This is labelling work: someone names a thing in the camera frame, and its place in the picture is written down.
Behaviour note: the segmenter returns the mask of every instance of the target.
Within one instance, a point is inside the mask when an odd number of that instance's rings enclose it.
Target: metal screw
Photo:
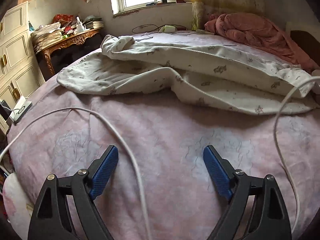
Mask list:
[[[241,176],[244,174],[244,171],[243,170],[236,170],[236,174]]]
[[[84,175],[84,174],[86,174],[86,173],[87,173],[87,170],[86,170],[86,169],[81,169],[81,170],[78,171],[78,174],[79,174],[79,175]]]
[[[275,179],[275,177],[274,177],[274,176],[272,176],[272,175],[270,175],[270,174],[268,174],[268,175],[267,175],[267,179],[268,179],[268,180],[274,180],[274,179]]]
[[[54,179],[54,174],[50,174],[48,177],[47,177],[48,180],[53,180]]]

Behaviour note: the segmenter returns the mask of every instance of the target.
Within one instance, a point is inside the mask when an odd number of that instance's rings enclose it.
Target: bed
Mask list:
[[[287,64],[272,54],[220,36],[157,33],[152,39],[159,43],[222,44],[263,60]],[[253,116],[184,104],[169,89],[150,94],[77,94],[60,86],[56,76],[41,86],[30,100],[33,107],[17,126],[11,127],[9,142],[31,120],[57,108],[81,106],[108,118],[137,158],[154,239],[206,239],[216,225],[227,203],[217,195],[202,159],[204,147],[210,144],[234,168],[248,175],[273,174],[290,222],[294,222],[295,197],[273,143],[272,115]],[[314,227],[313,219],[320,207],[319,124],[320,110],[315,109],[283,116],[278,125],[279,146],[300,195],[301,214],[293,239],[306,234],[308,227]],[[18,142],[10,148],[16,173],[5,182],[4,202],[12,226],[23,240],[27,239],[30,206],[36,201],[47,175],[73,175],[99,158],[110,144],[119,149],[119,163],[95,204],[115,239],[145,239],[130,159],[112,133],[94,116],[81,111],[53,114],[32,125]],[[17,199],[22,192],[26,197]],[[76,231],[84,238],[72,199],[69,206]],[[249,208],[245,215],[250,215]]]

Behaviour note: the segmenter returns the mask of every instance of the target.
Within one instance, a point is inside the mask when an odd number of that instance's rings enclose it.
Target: white bottle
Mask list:
[[[80,19],[79,17],[77,17],[77,24],[76,24],[76,27],[77,27],[77,33],[81,33],[81,32],[84,32],[85,29],[82,25],[82,22],[80,22]]]

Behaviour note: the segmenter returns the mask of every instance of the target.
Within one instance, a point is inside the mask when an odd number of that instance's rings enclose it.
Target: crumpled pink blanket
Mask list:
[[[252,13],[213,14],[204,28],[251,47],[261,49],[286,60],[309,73],[319,66],[290,36],[269,19]]]

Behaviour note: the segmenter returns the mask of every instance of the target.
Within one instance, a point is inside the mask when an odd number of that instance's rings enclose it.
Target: window sill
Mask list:
[[[191,2],[184,2],[184,3],[175,3],[175,2],[171,2],[170,3],[170,2],[168,2],[168,3],[160,3],[160,4],[156,4],[156,5],[150,5],[150,6],[143,5],[143,6],[138,7],[138,8],[128,9],[128,10],[124,10],[123,12],[116,13],[116,14],[113,15],[113,18],[122,17],[122,16],[129,15],[129,14],[132,14],[132,13],[136,13],[136,12],[139,12],[141,10],[148,9],[148,8],[172,6],[172,5],[178,5],[178,4],[191,4]]]

